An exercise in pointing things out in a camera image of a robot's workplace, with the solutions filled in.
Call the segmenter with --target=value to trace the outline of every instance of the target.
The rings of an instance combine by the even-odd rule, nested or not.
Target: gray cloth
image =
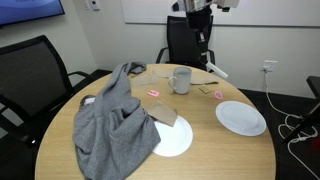
[[[124,179],[160,142],[152,118],[131,96],[128,73],[140,73],[144,63],[118,65],[94,103],[80,106],[73,141],[85,179]]]

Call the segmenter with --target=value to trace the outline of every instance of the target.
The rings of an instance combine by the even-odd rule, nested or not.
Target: cable
[[[283,111],[281,111],[281,110],[279,110],[279,109],[277,109],[277,108],[275,108],[275,107],[273,106],[273,104],[272,104],[272,102],[271,102],[271,100],[270,100],[270,97],[269,97],[268,78],[267,78],[267,73],[268,73],[268,72],[266,71],[266,69],[264,69],[264,73],[265,73],[266,95],[267,95],[267,99],[268,99],[271,107],[272,107],[274,110],[276,110],[277,112],[286,115],[285,124],[280,124],[280,125],[278,126],[279,135],[280,135],[283,139],[285,139],[285,137],[284,137],[284,136],[282,135],[282,133],[281,133],[281,127],[284,127],[284,126],[285,126],[285,127],[287,127],[288,129],[293,130],[294,127],[293,127],[293,126],[290,126],[290,125],[288,124],[288,118],[289,118],[289,117],[294,117],[294,118],[297,118],[297,119],[302,119],[302,117],[297,116],[297,115],[295,115],[295,114],[289,114],[289,113],[283,112]],[[317,180],[320,180],[320,178],[319,178],[306,164],[304,164],[304,162],[303,162],[302,160],[300,160],[300,159],[291,151],[291,148],[290,148],[290,144],[291,144],[291,143],[298,143],[298,142],[300,142],[300,141],[305,141],[305,140],[307,140],[308,138],[317,137],[317,136],[318,136],[318,131],[317,131],[314,127],[312,127],[312,129],[315,131],[315,133],[314,133],[313,135],[309,135],[309,134],[301,131],[301,133],[304,134],[305,136],[301,137],[300,134],[298,134],[298,138],[292,139],[292,140],[287,144],[287,148],[288,148],[288,151],[290,152],[290,154],[291,154],[294,158],[296,158],[296,160],[298,160]]]

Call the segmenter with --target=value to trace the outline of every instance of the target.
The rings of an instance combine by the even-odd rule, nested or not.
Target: round table
[[[178,65],[149,64],[140,75],[155,71],[171,71]],[[207,72],[191,68],[192,73],[207,76]],[[108,82],[105,76],[77,93],[56,115],[41,142],[35,176],[37,180],[83,179],[72,141],[73,119],[85,95],[96,95]],[[215,109],[224,101],[253,104],[238,89],[216,77],[218,84],[207,84],[212,90],[204,94],[200,85],[192,85],[185,95],[173,93],[167,78],[158,83],[132,87],[132,96],[143,104],[160,100],[176,109],[193,130],[189,149],[175,157],[151,153],[128,179],[275,179],[275,153],[268,129],[258,136],[248,137],[225,128],[217,119]],[[147,95],[149,90],[160,92],[158,97]],[[213,91],[223,93],[223,100],[213,97]]]

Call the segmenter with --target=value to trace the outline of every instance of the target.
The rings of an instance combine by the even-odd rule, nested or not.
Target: chair backrest
[[[204,30],[211,35],[212,24]],[[193,67],[203,66],[198,61],[200,49],[197,45],[196,35],[193,29],[188,28],[185,17],[168,16],[167,18],[167,41],[169,47],[170,63],[185,64]]]
[[[44,35],[0,48],[0,103],[27,121],[73,92],[61,57]]]

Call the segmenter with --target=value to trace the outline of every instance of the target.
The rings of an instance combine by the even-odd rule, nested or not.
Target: napkin
[[[174,110],[169,108],[161,101],[156,101],[150,105],[146,105],[144,109],[150,116],[171,127],[174,126],[178,117],[177,113]]]
[[[152,71],[152,74],[160,78],[171,77],[173,75],[173,69],[155,69]]]
[[[135,76],[131,78],[130,82],[131,86],[155,84],[158,82],[158,77],[154,74]]]
[[[218,79],[209,73],[203,72],[192,72],[191,75],[191,84],[210,84],[210,83],[219,83]]]

